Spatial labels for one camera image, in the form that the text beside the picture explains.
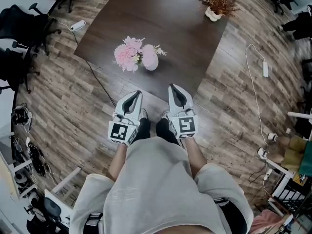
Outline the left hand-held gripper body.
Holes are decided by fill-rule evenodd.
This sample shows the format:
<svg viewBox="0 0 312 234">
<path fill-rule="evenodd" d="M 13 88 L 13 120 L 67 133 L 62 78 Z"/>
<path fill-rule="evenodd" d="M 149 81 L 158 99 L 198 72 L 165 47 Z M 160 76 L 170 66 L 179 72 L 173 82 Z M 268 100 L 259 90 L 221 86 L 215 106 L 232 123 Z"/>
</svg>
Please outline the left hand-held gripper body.
<svg viewBox="0 0 312 234">
<path fill-rule="evenodd" d="M 109 121 L 108 138 L 115 143 L 130 146 L 138 133 L 139 120 L 113 113 Z"/>
</svg>

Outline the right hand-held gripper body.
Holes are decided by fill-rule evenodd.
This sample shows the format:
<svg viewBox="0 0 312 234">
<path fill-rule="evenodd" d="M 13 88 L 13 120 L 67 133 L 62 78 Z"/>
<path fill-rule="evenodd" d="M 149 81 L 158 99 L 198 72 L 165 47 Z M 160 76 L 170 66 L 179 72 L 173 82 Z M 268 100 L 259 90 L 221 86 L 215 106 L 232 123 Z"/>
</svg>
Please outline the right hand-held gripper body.
<svg viewBox="0 0 312 234">
<path fill-rule="evenodd" d="M 176 139 L 192 138 L 198 132 L 198 118 L 193 108 L 168 113 L 169 128 Z"/>
</svg>

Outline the white round vase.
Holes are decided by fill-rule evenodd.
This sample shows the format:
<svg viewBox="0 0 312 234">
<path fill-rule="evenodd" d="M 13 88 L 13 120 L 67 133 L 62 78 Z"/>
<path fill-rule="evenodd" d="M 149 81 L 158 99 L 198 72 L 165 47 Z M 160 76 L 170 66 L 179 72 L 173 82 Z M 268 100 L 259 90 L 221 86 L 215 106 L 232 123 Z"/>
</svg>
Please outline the white round vase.
<svg viewBox="0 0 312 234">
<path fill-rule="evenodd" d="M 158 48 L 160 46 L 153 46 L 146 44 L 142 47 L 142 64 L 149 70 L 153 71 L 158 67 Z"/>
</svg>

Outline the pale pink flower bunch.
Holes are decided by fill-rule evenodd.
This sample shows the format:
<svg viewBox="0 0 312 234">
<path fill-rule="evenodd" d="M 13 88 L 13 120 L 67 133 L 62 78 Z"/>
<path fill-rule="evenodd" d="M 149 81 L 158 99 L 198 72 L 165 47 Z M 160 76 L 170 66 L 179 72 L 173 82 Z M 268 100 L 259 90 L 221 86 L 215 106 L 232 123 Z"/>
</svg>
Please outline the pale pink flower bunch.
<svg viewBox="0 0 312 234">
<path fill-rule="evenodd" d="M 138 69 L 137 49 L 128 45 L 121 44 L 114 50 L 114 56 L 118 66 L 123 71 L 135 72 Z"/>
</svg>

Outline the small cream flower sprig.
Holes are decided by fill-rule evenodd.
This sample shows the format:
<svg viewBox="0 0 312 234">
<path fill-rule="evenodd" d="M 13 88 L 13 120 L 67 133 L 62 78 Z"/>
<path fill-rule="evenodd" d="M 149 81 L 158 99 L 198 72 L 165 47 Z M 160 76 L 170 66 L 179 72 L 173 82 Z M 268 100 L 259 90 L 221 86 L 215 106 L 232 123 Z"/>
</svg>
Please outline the small cream flower sprig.
<svg viewBox="0 0 312 234">
<path fill-rule="evenodd" d="M 167 53 L 161 49 L 160 45 L 153 46 L 153 49 L 157 55 L 167 56 Z"/>
</svg>

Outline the pink flowers with green leaves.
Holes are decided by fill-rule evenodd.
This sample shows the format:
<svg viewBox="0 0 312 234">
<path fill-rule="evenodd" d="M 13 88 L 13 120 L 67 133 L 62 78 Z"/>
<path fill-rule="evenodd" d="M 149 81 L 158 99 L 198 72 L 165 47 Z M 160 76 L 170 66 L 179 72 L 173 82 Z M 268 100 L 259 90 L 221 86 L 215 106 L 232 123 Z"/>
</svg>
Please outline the pink flowers with green leaves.
<svg viewBox="0 0 312 234">
<path fill-rule="evenodd" d="M 131 63 L 137 64 L 142 61 L 142 47 L 143 41 L 145 38 L 136 39 L 130 36 L 127 36 L 126 39 L 123 40 L 123 48 L 122 48 L 122 64 L 130 65 Z"/>
</svg>

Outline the person's right forearm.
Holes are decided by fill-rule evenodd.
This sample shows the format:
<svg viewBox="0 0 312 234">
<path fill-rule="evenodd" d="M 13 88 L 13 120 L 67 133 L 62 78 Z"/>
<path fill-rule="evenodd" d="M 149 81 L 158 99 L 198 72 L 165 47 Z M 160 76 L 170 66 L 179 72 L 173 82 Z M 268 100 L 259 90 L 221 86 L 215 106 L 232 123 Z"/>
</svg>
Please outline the person's right forearm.
<svg viewBox="0 0 312 234">
<path fill-rule="evenodd" d="M 192 176 L 195 177 L 201 168 L 207 164 L 207 160 L 202 154 L 194 138 L 186 138 L 184 142 L 188 154 Z"/>
</svg>

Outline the person's left forearm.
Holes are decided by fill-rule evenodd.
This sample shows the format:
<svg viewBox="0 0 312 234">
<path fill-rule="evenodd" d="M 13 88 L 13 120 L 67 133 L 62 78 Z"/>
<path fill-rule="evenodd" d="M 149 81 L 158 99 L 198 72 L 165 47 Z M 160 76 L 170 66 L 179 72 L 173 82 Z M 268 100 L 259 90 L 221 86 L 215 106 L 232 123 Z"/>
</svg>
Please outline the person's left forearm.
<svg viewBox="0 0 312 234">
<path fill-rule="evenodd" d="M 119 144 L 115 153 L 115 156 L 112 159 L 110 167 L 107 172 L 107 177 L 110 178 L 112 181 L 116 181 L 118 175 L 125 164 L 126 160 L 126 153 L 127 153 L 128 146 Z"/>
</svg>

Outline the person's black trousers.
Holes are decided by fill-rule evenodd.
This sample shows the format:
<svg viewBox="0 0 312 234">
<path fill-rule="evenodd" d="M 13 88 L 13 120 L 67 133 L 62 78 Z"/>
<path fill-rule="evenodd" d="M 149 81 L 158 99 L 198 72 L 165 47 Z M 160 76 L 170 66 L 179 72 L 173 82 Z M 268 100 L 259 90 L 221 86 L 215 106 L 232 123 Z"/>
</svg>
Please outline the person's black trousers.
<svg viewBox="0 0 312 234">
<path fill-rule="evenodd" d="M 151 137 L 150 129 L 151 122 L 149 121 L 149 119 L 146 117 L 141 118 L 138 132 L 132 143 L 134 143 L 137 140 L 150 138 Z M 156 124 L 156 135 L 169 143 L 173 143 L 179 146 L 178 140 L 176 139 L 174 133 L 170 131 L 169 121 L 166 118 L 162 118 Z"/>
</svg>

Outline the person's grey shirt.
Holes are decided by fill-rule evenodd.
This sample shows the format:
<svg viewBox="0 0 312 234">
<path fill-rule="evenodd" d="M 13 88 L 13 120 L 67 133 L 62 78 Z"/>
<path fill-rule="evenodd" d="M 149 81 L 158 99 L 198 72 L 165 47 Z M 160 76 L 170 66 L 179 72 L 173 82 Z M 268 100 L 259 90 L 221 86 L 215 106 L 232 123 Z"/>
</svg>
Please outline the person's grey shirt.
<svg viewBox="0 0 312 234">
<path fill-rule="evenodd" d="M 187 152 L 160 137 L 133 143 L 116 181 L 86 177 L 69 234 L 92 234 L 86 230 L 92 214 L 102 214 L 104 234 L 155 234 L 175 226 L 247 234 L 254 218 L 243 190 L 225 169 L 208 163 L 193 177 Z"/>
</svg>

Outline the dark wooden table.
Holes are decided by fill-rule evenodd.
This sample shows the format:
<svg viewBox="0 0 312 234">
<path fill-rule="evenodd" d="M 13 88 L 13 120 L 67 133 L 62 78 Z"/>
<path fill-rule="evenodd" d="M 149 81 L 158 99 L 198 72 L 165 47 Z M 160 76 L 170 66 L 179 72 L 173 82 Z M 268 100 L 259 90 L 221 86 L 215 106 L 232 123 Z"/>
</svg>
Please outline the dark wooden table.
<svg viewBox="0 0 312 234">
<path fill-rule="evenodd" d="M 75 54 L 162 100 L 168 100 L 171 83 L 194 96 L 229 20 L 213 22 L 205 10 L 201 0 L 109 0 Z M 123 71 L 114 50 L 126 37 L 159 45 L 167 55 L 154 71 Z"/>
</svg>

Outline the dried brown plant white pot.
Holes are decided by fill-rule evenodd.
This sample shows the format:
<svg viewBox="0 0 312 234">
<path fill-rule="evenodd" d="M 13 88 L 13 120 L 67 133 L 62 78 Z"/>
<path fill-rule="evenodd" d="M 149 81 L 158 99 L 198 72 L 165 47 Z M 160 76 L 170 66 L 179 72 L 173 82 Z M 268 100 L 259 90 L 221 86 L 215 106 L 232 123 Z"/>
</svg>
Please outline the dried brown plant white pot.
<svg viewBox="0 0 312 234">
<path fill-rule="evenodd" d="M 207 6 L 205 16 L 212 22 L 220 20 L 223 16 L 233 17 L 239 10 L 236 0 L 201 0 Z"/>
</svg>

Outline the pink cloth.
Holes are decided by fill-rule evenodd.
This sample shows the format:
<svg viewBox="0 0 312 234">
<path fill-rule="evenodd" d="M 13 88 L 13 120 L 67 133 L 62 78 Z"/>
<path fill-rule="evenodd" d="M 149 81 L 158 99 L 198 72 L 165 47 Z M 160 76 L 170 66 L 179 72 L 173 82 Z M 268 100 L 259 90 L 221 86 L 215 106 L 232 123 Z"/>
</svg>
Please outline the pink cloth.
<svg viewBox="0 0 312 234">
<path fill-rule="evenodd" d="M 283 218 L 269 209 L 264 209 L 253 219 L 249 234 L 261 234 L 265 230 L 280 223 Z"/>
</svg>

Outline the white desk frame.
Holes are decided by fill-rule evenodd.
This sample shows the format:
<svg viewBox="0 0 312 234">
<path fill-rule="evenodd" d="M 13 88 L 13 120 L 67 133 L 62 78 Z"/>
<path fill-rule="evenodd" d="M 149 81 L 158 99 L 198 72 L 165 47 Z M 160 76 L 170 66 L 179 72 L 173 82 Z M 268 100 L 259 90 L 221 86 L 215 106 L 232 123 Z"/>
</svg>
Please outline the white desk frame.
<svg viewBox="0 0 312 234">
<path fill-rule="evenodd" d="M 287 115 L 290 116 L 290 117 L 298 117 L 298 118 L 312 119 L 312 114 L 303 114 L 303 113 L 287 112 Z"/>
</svg>

